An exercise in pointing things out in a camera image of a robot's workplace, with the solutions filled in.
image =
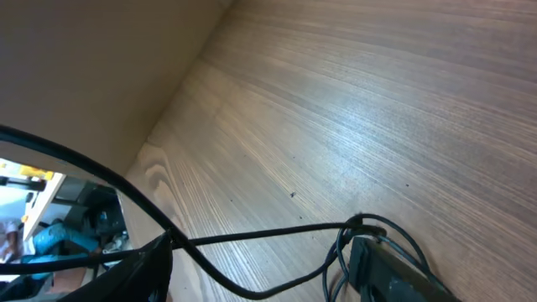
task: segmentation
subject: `wall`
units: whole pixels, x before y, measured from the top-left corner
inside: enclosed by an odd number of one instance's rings
[[[125,173],[220,1],[1,1],[0,122]],[[65,172],[6,143],[0,157]]]

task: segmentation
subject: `white table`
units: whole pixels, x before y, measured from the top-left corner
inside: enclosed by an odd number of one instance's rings
[[[34,233],[35,228],[38,226],[41,218],[43,218],[44,212],[56,196],[56,192],[58,192],[64,179],[64,174],[54,173],[52,180],[47,181],[47,185],[42,192],[39,192],[37,199],[26,204],[24,214],[28,216],[28,220],[24,223],[24,241],[28,240]]]

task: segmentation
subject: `yellow object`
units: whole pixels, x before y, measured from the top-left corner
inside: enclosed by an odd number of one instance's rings
[[[54,175],[54,172],[52,171],[46,171],[23,164],[21,164],[20,171],[18,173],[24,176],[38,177],[42,180],[52,180],[52,175]]]

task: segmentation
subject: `blue cloth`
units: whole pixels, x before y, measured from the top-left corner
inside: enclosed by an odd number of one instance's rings
[[[80,253],[76,255],[68,255],[68,256],[61,256],[61,255],[44,255],[44,256],[37,256],[32,258],[32,260],[28,261],[28,263],[47,263],[47,262],[53,262],[53,261],[60,261],[60,260],[69,260],[69,259],[75,259],[75,258],[83,258],[87,257],[87,254]],[[32,275],[32,279],[34,280],[41,280],[44,278],[47,278],[52,273],[35,273]]]
[[[85,248],[88,252],[99,247],[99,242],[80,232],[65,227],[63,223],[56,223],[45,228],[34,236],[34,247],[36,256],[45,255],[54,245],[61,241],[70,241]]]

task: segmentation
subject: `person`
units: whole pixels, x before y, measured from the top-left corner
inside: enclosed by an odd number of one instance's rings
[[[28,263],[44,263],[57,260],[86,257],[87,253],[75,255],[48,255],[47,252],[57,243],[69,241],[83,247],[88,253],[99,254],[102,249],[96,239],[75,231],[62,222],[46,227],[34,237],[22,240],[19,234],[17,220],[0,220],[0,256],[4,262],[20,259],[22,256],[32,255]],[[43,279],[48,273],[32,275],[33,279]]]

